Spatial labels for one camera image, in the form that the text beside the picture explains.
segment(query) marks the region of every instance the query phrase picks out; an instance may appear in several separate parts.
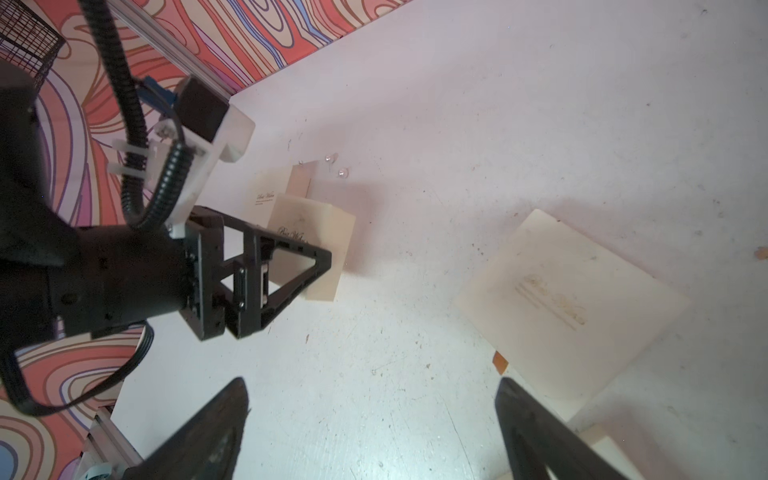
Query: colorful wavy patterned wall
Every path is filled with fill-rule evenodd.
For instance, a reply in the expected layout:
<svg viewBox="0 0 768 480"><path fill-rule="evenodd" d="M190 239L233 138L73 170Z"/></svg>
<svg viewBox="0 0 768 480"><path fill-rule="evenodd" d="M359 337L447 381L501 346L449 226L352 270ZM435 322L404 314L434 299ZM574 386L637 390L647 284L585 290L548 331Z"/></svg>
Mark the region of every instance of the colorful wavy patterned wall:
<svg viewBox="0 0 768 480"><path fill-rule="evenodd" d="M54 208L74 225L121 223L119 179L107 173L107 162L118 161L110 145L125 135L93 39L76 0L35 1L29 6L67 40L38 102ZM151 74L166 87L182 79L181 71L137 34L125 27L120 32L134 75ZM146 112L154 116L147 119L152 125L157 115Z"/></svg>
<svg viewBox="0 0 768 480"><path fill-rule="evenodd" d="M62 404L77 398L133 355L141 329L88 341L73 337L17 353L38 401ZM40 419L16 412L0 395L0 478L70 480L91 420L118 397L116 387L57 415Z"/></svg>
<svg viewBox="0 0 768 480"><path fill-rule="evenodd" d="M239 91L408 0L134 0Z"/></svg>

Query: white table surface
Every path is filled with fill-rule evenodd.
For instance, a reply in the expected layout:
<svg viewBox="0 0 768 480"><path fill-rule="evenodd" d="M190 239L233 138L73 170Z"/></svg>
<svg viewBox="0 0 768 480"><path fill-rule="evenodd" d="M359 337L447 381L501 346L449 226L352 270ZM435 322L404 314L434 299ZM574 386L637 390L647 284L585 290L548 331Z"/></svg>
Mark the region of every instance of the white table surface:
<svg viewBox="0 0 768 480"><path fill-rule="evenodd" d="M764 2L414 0L246 89L200 203L338 152L310 189L357 216L336 302L239 342L152 319L113 420L148 455L243 376L238 479L492 480L494 349L452 299L538 207L693 300L571 426L648 478L765 478L767 51Z"/></svg>

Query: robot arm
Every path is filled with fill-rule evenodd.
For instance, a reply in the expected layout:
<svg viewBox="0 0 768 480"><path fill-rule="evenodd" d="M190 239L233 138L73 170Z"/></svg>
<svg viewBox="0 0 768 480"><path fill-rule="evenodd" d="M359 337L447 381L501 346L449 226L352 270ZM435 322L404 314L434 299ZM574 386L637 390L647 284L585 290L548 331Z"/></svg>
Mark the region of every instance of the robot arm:
<svg viewBox="0 0 768 480"><path fill-rule="evenodd" d="M242 155L253 122L195 78L175 94L131 78L103 0L82 0L81 7L126 124L121 199L128 225L73 228L50 209L31 78L0 61L0 378L28 415L58 412L120 382L147 352L151 329L126 366L65 406L31 397L17 349L109 335L173 311L201 340L225 329L243 338L269 325L331 264L327 250L194 205L215 163ZM140 96L167 117L160 128L170 143L147 142ZM145 179L154 189L146 206ZM243 233L243 253L227 260L225 227ZM315 265L269 294L275 249ZM230 275L233 289L221 283Z"/></svg>

